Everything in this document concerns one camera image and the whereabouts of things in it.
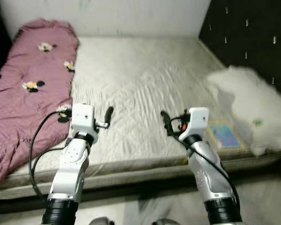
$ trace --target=mattress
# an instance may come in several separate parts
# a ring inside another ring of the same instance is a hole
[[[111,126],[91,148],[84,188],[169,179],[190,174],[185,148],[167,137],[160,117],[191,106],[210,109],[209,120],[231,121],[208,91],[205,77],[222,66],[193,39],[81,37],[72,82],[73,104],[95,106],[103,120],[114,106]],[[249,149],[219,151],[228,170],[260,167],[280,153],[253,157]],[[36,169],[48,193],[59,152],[45,154]],[[0,199],[34,195],[27,165],[0,183]]]

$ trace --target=pink blanket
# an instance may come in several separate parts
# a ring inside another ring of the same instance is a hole
[[[66,22],[39,19],[22,27],[0,72],[0,180],[28,161],[31,138],[43,118],[72,104],[70,64],[77,46]],[[67,137],[69,122],[59,123],[58,117],[44,124],[33,157]]]

